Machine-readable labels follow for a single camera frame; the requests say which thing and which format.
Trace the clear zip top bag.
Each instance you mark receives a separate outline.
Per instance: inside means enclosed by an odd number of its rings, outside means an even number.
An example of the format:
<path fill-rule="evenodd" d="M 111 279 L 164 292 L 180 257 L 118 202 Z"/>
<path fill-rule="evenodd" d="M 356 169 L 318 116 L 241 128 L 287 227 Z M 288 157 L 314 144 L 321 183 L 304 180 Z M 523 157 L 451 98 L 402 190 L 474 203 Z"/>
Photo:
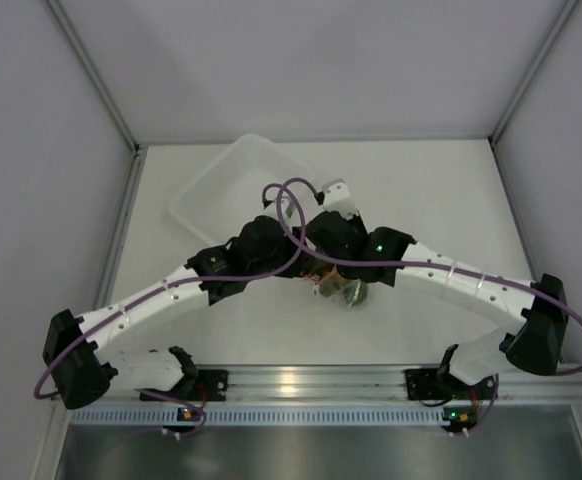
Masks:
<path fill-rule="evenodd" d="M 368 299 L 368 284 L 341 276 L 337 268 L 330 264 L 319 264 L 304 279 L 312 282 L 316 296 L 337 301 L 347 307 L 363 305 Z"/>

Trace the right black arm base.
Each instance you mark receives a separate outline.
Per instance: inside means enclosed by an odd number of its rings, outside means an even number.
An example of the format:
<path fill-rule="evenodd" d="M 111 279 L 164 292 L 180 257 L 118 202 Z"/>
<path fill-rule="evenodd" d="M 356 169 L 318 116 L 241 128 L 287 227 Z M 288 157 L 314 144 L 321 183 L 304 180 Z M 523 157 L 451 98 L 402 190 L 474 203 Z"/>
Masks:
<path fill-rule="evenodd" d="M 452 395 L 439 382 L 436 369 L 407 369 L 404 376 L 409 400 L 429 407 L 442 406 L 452 400 Z"/>

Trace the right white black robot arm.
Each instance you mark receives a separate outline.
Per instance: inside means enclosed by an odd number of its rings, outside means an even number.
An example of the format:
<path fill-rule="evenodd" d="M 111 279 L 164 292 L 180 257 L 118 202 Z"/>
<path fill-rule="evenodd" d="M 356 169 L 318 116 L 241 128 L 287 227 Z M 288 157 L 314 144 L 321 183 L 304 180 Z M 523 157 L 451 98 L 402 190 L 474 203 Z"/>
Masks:
<path fill-rule="evenodd" d="M 562 282 L 546 275 L 519 284 L 476 272 L 388 227 L 369 232 L 359 217 L 323 212 L 307 226 L 316 250 L 338 261 L 338 273 L 364 283 L 402 286 L 438 297 L 495 324 L 494 331 L 447 348 L 436 372 L 451 397 L 488 377 L 521 370 L 553 376 L 558 370 L 568 316 L 559 307 Z"/>

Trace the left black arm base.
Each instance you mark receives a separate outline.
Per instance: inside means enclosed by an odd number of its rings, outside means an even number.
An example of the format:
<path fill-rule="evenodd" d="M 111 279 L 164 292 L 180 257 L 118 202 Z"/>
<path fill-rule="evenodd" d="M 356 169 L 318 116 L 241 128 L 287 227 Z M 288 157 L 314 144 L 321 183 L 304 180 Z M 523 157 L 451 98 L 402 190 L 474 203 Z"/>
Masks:
<path fill-rule="evenodd" d="M 229 372 L 225 369 L 203 368 L 198 372 L 189 401 L 224 402 L 228 390 Z"/>

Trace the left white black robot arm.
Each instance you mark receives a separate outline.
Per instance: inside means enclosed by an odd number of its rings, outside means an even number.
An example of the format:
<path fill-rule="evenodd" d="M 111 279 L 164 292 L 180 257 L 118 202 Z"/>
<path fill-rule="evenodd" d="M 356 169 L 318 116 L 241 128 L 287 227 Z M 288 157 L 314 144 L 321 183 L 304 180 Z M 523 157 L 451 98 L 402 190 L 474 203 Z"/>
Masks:
<path fill-rule="evenodd" d="M 69 410 L 86 407 L 108 392 L 137 390 L 142 399 L 196 397 L 199 370 L 183 348 L 132 352 L 134 342 L 242 293 L 270 276 L 299 276 L 306 227 L 290 231 L 261 215 L 227 243 L 205 248 L 158 283 L 120 302 L 75 316 L 56 314 L 43 348 L 45 375 Z"/>

